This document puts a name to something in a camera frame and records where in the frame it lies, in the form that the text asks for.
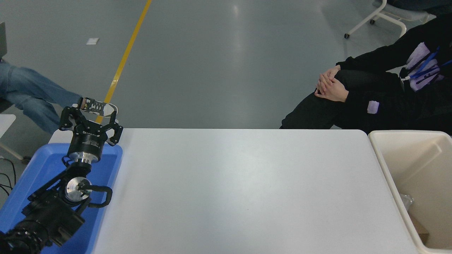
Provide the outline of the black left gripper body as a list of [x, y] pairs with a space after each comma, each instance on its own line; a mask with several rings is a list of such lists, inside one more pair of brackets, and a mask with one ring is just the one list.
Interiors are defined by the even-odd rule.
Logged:
[[104, 126], [95, 122], [77, 124], [73, 130], [73, 137], [69, 146], [68, 156], [86, 153], [100, 157], [103, 146], [108, 138]]

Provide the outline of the person's right hand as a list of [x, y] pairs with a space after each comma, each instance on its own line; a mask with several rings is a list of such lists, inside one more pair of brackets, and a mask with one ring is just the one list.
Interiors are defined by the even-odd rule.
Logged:
[[327, 85], [331, 85], [335, 75], [341, 70], [340, 65], [336, 65], [333, 68], [328, 69], [324, 73], [321, 73], [316, 84], [316, 89], [323, 90]]

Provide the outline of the person's left hand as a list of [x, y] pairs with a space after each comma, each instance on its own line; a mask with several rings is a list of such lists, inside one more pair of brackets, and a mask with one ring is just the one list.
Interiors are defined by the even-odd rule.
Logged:
[[320, 80], [316, 85], [314, 95], [319, 98], [331, 100], [334, 102], [346, 102], [349, 91], [336, 78], [330, 80]]

